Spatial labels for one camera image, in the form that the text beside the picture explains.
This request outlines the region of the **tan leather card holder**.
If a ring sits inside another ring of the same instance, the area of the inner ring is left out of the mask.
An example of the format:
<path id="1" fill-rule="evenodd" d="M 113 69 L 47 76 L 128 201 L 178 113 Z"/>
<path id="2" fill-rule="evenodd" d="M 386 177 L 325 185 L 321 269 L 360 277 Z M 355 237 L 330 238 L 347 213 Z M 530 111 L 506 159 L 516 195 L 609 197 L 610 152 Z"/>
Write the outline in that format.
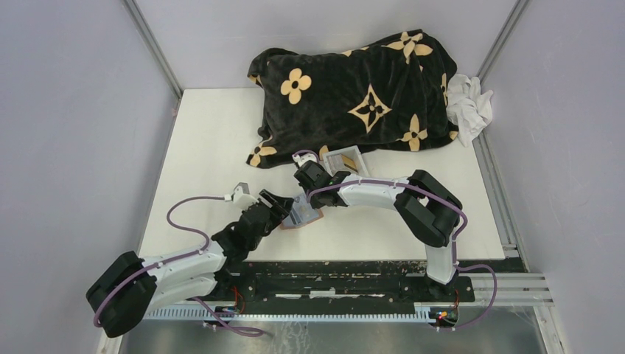
<path id="1" fill-rule="evenodd" d="M 299 229 L 322 219 L 323 216 L 323 212 L 320 209 L 314 209 L 307 201 L 306 195 L 301 193 L 293 198 L 290 213 L 282 221 L 279 228 L 283 230 Z"/>

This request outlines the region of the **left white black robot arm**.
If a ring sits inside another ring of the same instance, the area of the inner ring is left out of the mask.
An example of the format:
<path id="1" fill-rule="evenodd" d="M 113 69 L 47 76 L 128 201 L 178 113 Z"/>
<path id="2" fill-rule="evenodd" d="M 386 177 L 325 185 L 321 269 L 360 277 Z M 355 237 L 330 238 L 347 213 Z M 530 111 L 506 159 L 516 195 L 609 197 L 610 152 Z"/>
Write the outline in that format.
<path id="1" fill-rule="evenodd" d="M 239 219 L 212 236 L 172 220 L 178 207 L 206 199 L 232 203 L 241 210 Z M 94 326 L 116 338 L 133 329 L 145 315 L 176 302 L 207 295 L 225 299 L 232 289 L 229 267 L 245 261 L 261 239 L 289 216 L 293 204 L 293 198 L 267 190 L 253 197 L 243 185 L 226 195 L 199 195 L 174 204 L 166 214 L 167 223 L 200 235 L 203 242 L 153 257 L 139 257 L 135 251 L 119 255 L 86 292 Z"/>

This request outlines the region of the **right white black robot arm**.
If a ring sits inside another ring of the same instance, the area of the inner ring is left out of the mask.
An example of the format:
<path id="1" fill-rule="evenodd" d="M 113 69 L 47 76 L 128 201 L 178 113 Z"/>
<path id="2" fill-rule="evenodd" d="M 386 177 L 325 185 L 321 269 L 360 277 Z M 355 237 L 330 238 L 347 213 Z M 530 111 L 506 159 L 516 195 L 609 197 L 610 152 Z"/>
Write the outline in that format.
<path id="1" fill-rule="evenodd" d="M 315 209 L 365 206 L 398 212 L 425 245 L 427 295 L 444 301 L 455 292 L 455 242 L 468 217 L 459 199 L 429 172 L 415 170 L 402 178 L 365 178 L 346 171 L 332 176 L 319 163 L 308 161 L 294 178 Z"/>

